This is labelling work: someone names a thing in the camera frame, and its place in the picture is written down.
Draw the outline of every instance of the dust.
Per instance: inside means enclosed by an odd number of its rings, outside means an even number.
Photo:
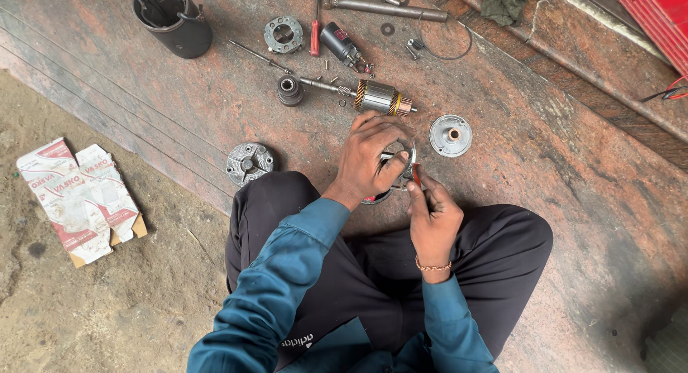
[[[61,136],[113,154],[150,232],[79,269],[15,176],[19,156]],[[7,71],[0,145],[0,371],[184,372],[226,296],[228,218]]]

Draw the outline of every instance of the shirt sleeve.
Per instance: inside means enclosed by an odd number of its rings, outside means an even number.
[[[277,346],[348,217],[344,205],[321,198],[282,220],[239,274],[236,291],[215,316],[213,332],[191,349],[186,371],[273,372]]]
[[[425,331],[438,373],[498,372],[492,354],[477,332],[459,282],[450,277],[442,283],[423,281]]]

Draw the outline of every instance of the blue shirt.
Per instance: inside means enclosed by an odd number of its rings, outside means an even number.
[[[213,331],[194,345],[187,373],[272,373],[277,346],[294,324],[305,292],[349,217],[339,202],[321,198],[280,222],[260,254],[239,274]],[[455,277],[423,282],[425,331],[392,355],[373,350],[358,318],[325,335],[281,372],[498,372],[478,334]]]

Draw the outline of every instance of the cloth rag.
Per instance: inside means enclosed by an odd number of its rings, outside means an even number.
[[[494,20],[499,26],[521,24],[523,6],[528,0],[482,0],[480,16]]]

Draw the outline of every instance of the cardboard box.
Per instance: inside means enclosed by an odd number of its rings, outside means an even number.
[[[77,165],[59,138],[19,158],[16,166],[78,268],[147,231],[112,157],[96,144],[77,157],[85,165]]]

